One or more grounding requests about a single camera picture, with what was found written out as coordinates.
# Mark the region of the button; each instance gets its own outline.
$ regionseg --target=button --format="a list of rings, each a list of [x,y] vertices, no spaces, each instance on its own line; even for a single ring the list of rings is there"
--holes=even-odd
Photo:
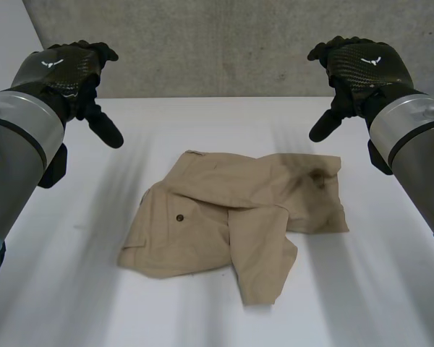
[[[434,105],[429,105],[424,112],[425,117],[434,119]]]

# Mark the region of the black band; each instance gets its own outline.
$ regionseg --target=black band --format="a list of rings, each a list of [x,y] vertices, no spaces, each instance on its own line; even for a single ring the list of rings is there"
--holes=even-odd
[[[11,123],[10,121],[5,121],[3,119],[0,119],[0,125],[12,130],[13,132],[16,132],[19,136],[23,137],[24,139],[26,139],[37,151],[37,153],[39,154],[39,156],[42,159],[42,163],[43,163],[43,170],[46,170],[46,155],[45,152],[43,151],[43,148],[41,146],[40,143],[38,143],[38,141],[36,139],[34,139],[28,132],[26,132],[24,129],[20,128],[19,126],[17,126],[14,123]]]
[[[388,157],[389,167],[392,168],[392,162],[393,162],[394,158],[396,157],[397,152],[400,151],[400,149],[408,141],[410,141],[413,137],[421,134],[422,132],[425,132],[425,131],[432,129],[432,128],[434,128],[434,121],[432,121],[430,123],[423,124],[422,126],[413,129],[411,132],[409,132],[408,134],[403,136],[399,141],[397,141],[397,143],[394,145],[391,152],[389,153],[389,157]]]

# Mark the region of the robotic arm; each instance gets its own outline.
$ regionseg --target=robotic arm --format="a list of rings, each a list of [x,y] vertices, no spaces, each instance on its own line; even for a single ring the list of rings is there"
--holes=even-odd
[[[397,178],[434,233],[434,99],[413,89],[400,56],[385,43],[338,36],[307,58],[320,61],[336,91],[310,139],[324,140],[346,117],[364,118],[372,164]]]
[[[0,264],[4,240],[37,186],[66,173],[66,123],[86,119],[110,147],[123,138],[95,104],[105,63],[118,56],[105,43],[52,46],[28,56],[12,87],[0,92]]]
[[[85,41],[31,54],[12,87],[0,92],[0,264],[4,240],[36,186],[51,187],[66,172],[66,123],[87,119],[109,146],[123,139],[95,104],[105,63],[118,56]],[[326,69],[336,96],[310,131],[324,140],[345,118],[365,119],[371,162],[395,175],[434,232],[434,100],[413,88],[397,52],[385,43],[334,38],[308,59]]]

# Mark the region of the beige fabric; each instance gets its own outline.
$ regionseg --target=beige fabric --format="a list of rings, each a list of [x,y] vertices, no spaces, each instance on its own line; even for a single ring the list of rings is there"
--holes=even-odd
[[[340,167],[324,155],[187,151],[143,196],[119,265],[166,278],[233,263],[244,304],[273,304],[297,256],[286,230],[348,231]]]

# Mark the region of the gray wall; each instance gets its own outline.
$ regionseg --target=gray wall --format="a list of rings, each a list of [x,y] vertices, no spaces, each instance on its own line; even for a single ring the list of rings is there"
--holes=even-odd
[[[434,94],[434,0],[24,0],[44,46],[105,41],[100,96],[332,95],[306,60],[333,36],[390,43]]]

